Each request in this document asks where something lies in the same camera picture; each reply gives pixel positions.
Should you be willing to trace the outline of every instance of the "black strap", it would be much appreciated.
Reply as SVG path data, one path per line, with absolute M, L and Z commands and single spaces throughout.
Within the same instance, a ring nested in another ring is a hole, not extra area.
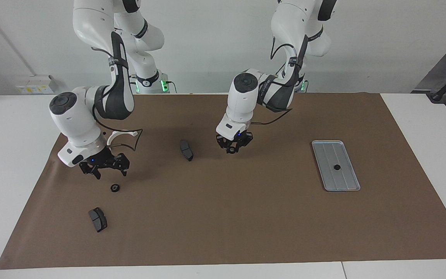
M 269 75 L 266 80 L 260 85 L 259 93 L 257 95 L 257 103 L 262 105 L 264 103 L 264 97 L 266 93 L 268 93 L 269 87 L 273 84 L 273 81 L 276 79 L 275 76 Z
M 110 57 L 108 58 L 108 64 L 111 66 L 113 65 L 120 65 L 125 67 L 126 69 L 129 68 L 129 62 L 127 62 L 127 60 L 123 59 L 123 58 L 114 58 L 114 57 Z
M 134 35 L 135 38 L 140 39 L 141 37 L 144 37 L 144 35 L 147 33 L 147 27 L 149 24 L 147 24 L 147 20 L 144 18 L 144 27 L 142 27 L 142 30 L 137 35 Z
M 106 118 L 106 112 L 104 111 L 103 107 L 103 96 L 106 87 L 108 86 L 107 85 L 99 86 L 96 90 L 96 95 L 94 96 L 95 108 L 98 110 L 99 115 L 101 115 L 101 117 L 103 118 Z
M 324 30 L 324 26 L 321 26 L 321 30 L 319 30 L 319 32 L 316 33 L 316 35 L 314 35 L 312 37 L 309 37 L 308 41 L 311 42 L 311 41 L 314 41 L 315 39 L 321 37 L 321 34 L 322 34 L 323 30 Z
M 302 40 L 302 45 L 300 46 L 299 56 L 297 57 L 297 66 L 302 68 L 302 63 L 304 61 L 304 56 L 306 55 L 307 45 L 311 41 L 307 35 L 304 35 L 304 39 Z
M 158 80 L 160 77 L 159 71 L 156 71 L 156 74 L 154 76 L 151 76 L 150 78 L 141 78 L 140 76 L 137 77 L 137 80 L 142 84 L 143 87 L 151 87 L 155 81 Z

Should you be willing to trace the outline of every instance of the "silver tray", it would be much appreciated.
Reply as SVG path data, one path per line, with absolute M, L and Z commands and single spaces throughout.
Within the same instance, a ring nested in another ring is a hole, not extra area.
M 359 191 L 361 186 L 342 141 L 313 141 L 314 155 L 327 191 Z

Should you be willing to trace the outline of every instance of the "green indicator light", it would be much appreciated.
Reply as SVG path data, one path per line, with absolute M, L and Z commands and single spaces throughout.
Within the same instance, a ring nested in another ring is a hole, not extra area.
M 168 86 L 166 86 L 165 81 L 161 80 L 161 86 L 163 87 L 163 92 L 168 91 Z

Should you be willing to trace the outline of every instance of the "brown paper mat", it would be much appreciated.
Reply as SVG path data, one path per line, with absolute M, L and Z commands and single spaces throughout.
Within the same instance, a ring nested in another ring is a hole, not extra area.
M 115 150 L 131 160 L 129 175 L 101 170 L 97 181 L 67 168 L 61 136 L 0 269 L 446 258 L 446 209 L 379 95 L 296 94 L 294 110 L 251 127 L 236 155 L 215 139 L 225 95 L 135 101 L 127 120 L 107 122 L 145 129 L 136 153 Z M 276 116 L 257 107 L 254 120 Z M 345 143 L 361 191 L 323 190 L 313 140 Z M 95 207 L 108 219 L 101 233 L 87 214 Z

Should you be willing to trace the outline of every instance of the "robotic arm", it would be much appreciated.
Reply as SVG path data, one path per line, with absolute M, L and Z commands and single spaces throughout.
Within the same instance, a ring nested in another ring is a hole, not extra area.
M 134 109 L 127 60 L 145 92 L 164 91 L 154 59 L 146 53 L 160 49 L 164 37 L 161 30 L 142 17 L 139 5 L 140 0 L 74 1 L 75 33 L 93 50 L 108 55 L 111 84 L 78 87 L 57 95 L 50 103 L 50 113 L 69 140 L 58 153 L 60 160 L 69 167 L 79 164 L 83 173 L 97 179 L 101 178 L 101 168 L 118 169 L 124 176 L 129 169 L 130 162 L 124 154 L 113 156 L 96 123 L 96 113 L 104 119 L 123 120 Z
M 228 106 L 216 127 L 216 139 L 227 153 L 234 154 L 253 139 L 248 132 L 256 103 L 273 112 L 288 112 L 293 93 L 303 83 L 305 54 L 323 56 L 329 51 L 331 39 L 321 21 L 330 19 L 336 0 L 278 0 L 271 20 L 273 46 L 282 43 L 271 53 L 284 48 L 286 61 L 279 75 L 248 69 L 237 75 L 228 94 Z

